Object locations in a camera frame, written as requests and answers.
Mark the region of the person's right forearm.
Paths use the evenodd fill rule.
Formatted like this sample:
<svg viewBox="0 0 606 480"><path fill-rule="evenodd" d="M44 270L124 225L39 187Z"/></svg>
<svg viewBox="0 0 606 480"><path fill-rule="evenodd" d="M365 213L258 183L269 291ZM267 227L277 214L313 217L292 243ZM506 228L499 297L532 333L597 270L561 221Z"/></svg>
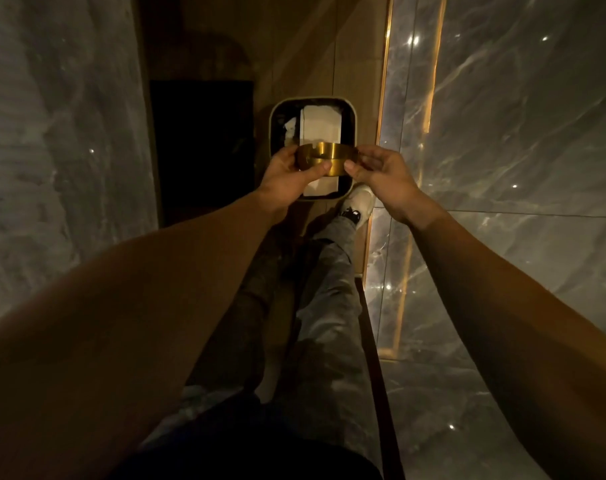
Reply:
<svg viewBox="0 0 606 480"><path fill-rule="evenodd" d="M555 480L606 480L606 335L425 195L401 222L532 459Z"/></svg>

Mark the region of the white paper in bin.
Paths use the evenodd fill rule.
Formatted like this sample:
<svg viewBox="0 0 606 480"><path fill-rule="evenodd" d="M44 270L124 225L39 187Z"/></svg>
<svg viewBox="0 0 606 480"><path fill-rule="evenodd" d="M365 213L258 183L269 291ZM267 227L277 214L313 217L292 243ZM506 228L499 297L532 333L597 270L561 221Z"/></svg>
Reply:
<svg viewBox="0 0 606 480"><path fill-rule="evenodd" d="M329 105L306 105L284 124L284 146L341 142L342 116ZM322 177L306 186L305 198L325 197L338 191L339 177Z"/></svg>

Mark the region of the square black trash bin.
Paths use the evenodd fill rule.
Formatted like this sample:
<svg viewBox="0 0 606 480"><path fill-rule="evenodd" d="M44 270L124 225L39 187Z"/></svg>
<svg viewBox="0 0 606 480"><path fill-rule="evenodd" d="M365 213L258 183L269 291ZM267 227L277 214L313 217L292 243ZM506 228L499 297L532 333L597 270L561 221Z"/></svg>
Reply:
<svg viewBox="0 0 606 480"><path fill-rule="evenodd" d="M329 105L339 110L342 116L341 126L341 142L340 144L347 144L350 146L356 146L357 143L357 130L358 121L357 113L351 102L340 97L331 96L318 96L308 98L287 98L278 104L271 110L269 115L269 152L275 154L282 148L284 148L285 139L285 128L284 124L291 118L299 115L300 110L306 105ZM305 198L302 195L299 197L300 201L323 201L323 200L337 200L344 198L352 190L354 181L351 177L344 175L339 177L339 189L338 191L331 193L325 197L312 197Z"/></svg>

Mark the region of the person's grey patterned trousers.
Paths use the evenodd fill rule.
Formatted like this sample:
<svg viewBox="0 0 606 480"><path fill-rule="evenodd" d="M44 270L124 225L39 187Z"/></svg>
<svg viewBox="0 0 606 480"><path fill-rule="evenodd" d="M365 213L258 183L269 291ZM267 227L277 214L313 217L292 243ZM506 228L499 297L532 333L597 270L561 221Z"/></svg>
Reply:
<svg viewBox="0 0 606 480"><path fill-rule="evenodd" d="M282 412L302 437L346 447L370 460L382 474L352 263L356 234L354 224L337 214L304 246L294 335L275 394L265 404ZM255 394L264 374L263 326L290 255L285 235L270 230L187 379L178 409L141 446L233 395Z"/></svg>

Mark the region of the person's left hand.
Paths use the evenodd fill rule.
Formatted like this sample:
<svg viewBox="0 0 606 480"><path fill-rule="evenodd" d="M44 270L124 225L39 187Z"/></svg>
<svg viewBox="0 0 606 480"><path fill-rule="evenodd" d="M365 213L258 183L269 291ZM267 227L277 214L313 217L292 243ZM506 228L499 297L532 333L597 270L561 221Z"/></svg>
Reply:
<svg viewBox="0 0 606 480"><path fill-rule="evenodd" d="M272 225L280 223L287 211L303 194L311 182L301 182L301 171L296 165L298 146L286 146L271 158L254 194L260 209L270 217Z"/></svg>

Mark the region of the person's black shirt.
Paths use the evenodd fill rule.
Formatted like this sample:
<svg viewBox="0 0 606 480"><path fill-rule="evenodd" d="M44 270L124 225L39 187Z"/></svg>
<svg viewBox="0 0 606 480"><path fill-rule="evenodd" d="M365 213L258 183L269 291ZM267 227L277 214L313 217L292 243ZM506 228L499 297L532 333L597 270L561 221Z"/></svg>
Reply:
<svg viewBox="0 0 606 480"><path fill-rule="evenodd" d="M239 393L123 460L106 480L383 480L346 447L304 438L275 406Z"/></svg>

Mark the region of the person's white shoe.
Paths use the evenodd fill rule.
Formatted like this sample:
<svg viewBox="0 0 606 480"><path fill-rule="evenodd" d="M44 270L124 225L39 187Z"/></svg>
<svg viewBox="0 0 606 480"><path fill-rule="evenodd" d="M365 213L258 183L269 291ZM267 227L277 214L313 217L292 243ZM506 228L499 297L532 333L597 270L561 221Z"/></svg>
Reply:
<svg viewBox="0 0 606 480"><path fill-rule="evenodd" d="M355 185L342 202L338 216L346 218L354 224L356 230L359 230L370 219L376 199L369 186Z"/></svg>

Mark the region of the person's left forearm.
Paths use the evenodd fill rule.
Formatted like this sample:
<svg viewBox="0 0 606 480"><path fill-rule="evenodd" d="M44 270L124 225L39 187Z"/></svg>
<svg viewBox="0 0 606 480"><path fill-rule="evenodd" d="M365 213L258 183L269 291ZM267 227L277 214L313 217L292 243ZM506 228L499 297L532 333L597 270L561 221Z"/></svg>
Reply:
<svg viewBox="0 0 606 480"><path fill-rule="evenodd" d="M0 318L0 480L96 480L130 455L288 207L260 189L116 245Z"/></svg>

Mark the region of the person's right hand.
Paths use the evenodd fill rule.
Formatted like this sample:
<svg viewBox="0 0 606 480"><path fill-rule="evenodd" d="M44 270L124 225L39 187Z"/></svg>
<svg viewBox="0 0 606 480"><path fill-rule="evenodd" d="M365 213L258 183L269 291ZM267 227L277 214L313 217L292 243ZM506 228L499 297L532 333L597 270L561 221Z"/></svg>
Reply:
<svg viewBox="0 0 606 480"><path fill-rule="evenodd" d="M358 160L379 163L378 187L371 190L392 218L423 230L442 214L443 209L419 189L400 153L376 145L361 145L358 151Z"/></svg>

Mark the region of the round gold metal ashtray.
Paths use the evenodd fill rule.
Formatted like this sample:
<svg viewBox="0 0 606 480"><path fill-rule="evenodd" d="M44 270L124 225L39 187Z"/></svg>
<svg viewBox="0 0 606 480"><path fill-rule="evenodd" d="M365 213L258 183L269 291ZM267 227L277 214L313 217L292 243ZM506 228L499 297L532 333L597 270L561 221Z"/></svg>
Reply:
<svg viewBox="0 0 606 480"><path fill-rule="evenodd" d="M299 146L295 152L296 164L300 170L307 170L325 161L331 163L328 177L347 175L345 162L358 162L359 151L355 146L340 143L316 142Z"/></svg>

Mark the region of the dark wooden cabinet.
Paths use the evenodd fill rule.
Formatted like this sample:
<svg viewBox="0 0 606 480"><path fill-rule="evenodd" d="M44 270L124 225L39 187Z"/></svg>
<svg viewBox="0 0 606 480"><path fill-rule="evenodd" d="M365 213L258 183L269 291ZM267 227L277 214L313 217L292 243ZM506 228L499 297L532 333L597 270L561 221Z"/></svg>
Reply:
<svg viewBox="0 0 606 480"><path fill-rule="evenodd" d="M149 89L164 226L254 190L253 82L151 80Z"/></svg>

